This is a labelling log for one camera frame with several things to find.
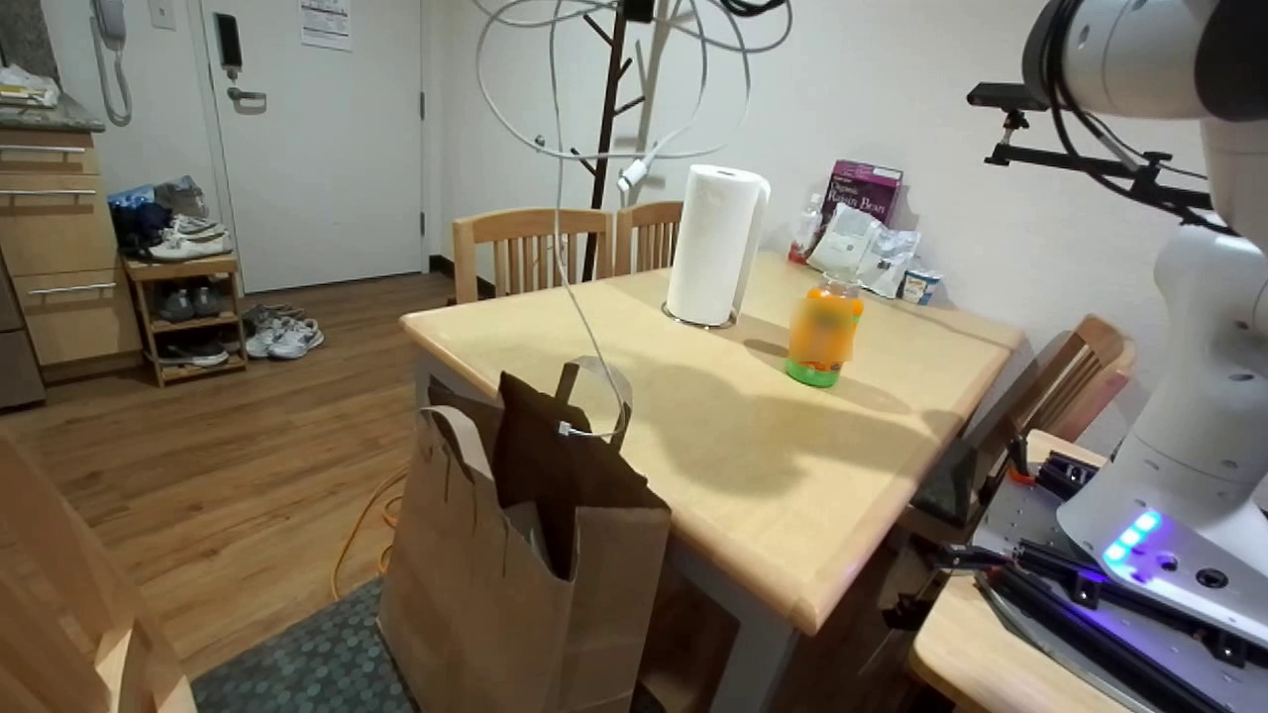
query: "wooden table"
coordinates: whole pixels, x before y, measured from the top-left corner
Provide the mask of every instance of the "wooden table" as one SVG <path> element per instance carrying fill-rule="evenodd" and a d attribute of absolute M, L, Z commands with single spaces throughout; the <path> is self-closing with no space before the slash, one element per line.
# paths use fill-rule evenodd
<path fill-rule="evenodd" d="M 741 631 L 723 682 L 752 692 L 782 668 L 762 659 L 789 651 L 770 631 L 824 627 L 1020 334 L 955 307 L 868 301 L 844 379 L 815 393 L 782 373 L 811 274 L 758 253 L 746 307 L 719 334 L 671 319 L 666 282 L 666 269 L 590 282 L 575 301 L 635 385 L 626 459 L 671 501 L 675 533 L 773 612 L 752 627 L 752 645 Z M 563 289 L 408 313 L 403 329 L 425 362 L 486 395 L 498 373 L 549 393 L 563 362 L 590 356 Z"/>

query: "bottle label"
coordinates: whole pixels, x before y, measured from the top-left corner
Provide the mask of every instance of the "bottle label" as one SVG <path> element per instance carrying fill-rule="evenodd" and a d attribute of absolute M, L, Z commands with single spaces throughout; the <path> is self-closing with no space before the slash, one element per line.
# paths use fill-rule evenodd
<path fill-rule="evenodd" d="M 849 313 L 804 307 L 789 350 L 793 362 L 815 373 L 841 373 L 852 325 L 856 315 Z"/>

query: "gray rug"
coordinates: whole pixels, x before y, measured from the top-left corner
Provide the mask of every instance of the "gray rug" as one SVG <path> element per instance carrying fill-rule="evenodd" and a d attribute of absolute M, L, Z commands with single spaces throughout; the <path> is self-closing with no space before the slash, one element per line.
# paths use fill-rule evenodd
<path fill-rule="evenodd" d="M 380 587 L 361 587 L 280 636 L 195 682 L 202 713 L 413 713 L 375 631 Z"/>

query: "paper bag handle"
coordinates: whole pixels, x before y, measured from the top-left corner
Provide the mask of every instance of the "paper bag handle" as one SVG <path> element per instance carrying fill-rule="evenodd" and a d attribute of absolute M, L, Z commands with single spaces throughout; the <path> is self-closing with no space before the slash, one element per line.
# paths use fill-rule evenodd
<path fill-rule="evenodd" d="M 635 387 L 631 387 L 631 379 L 626 379 L 616 364 L 605 364 L 605 362 L 598 362 L 598 356 L 575 356 L 575 362 L 567 362 L 563 373 L 559 373 L 556 401 L 572 404 L 572 387 L 579 385 L 579 373 L 584 373 L 584 368 L 602 373 L 605 385 L 616 387 L 616 395 L 621 401 L 619 424 L 610 428 L 610 447 L 621 450 L 626 430 L 631 430 L 631 416 L 635 416 Z"/>

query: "light switch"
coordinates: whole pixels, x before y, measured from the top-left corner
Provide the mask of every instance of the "light switch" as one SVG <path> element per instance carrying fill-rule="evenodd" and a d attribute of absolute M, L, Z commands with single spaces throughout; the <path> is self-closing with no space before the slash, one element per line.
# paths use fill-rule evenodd
<path fill-rule="evenodd" d="M 174 30 L 174 0 L 152 0 L 152 25 Z"/>

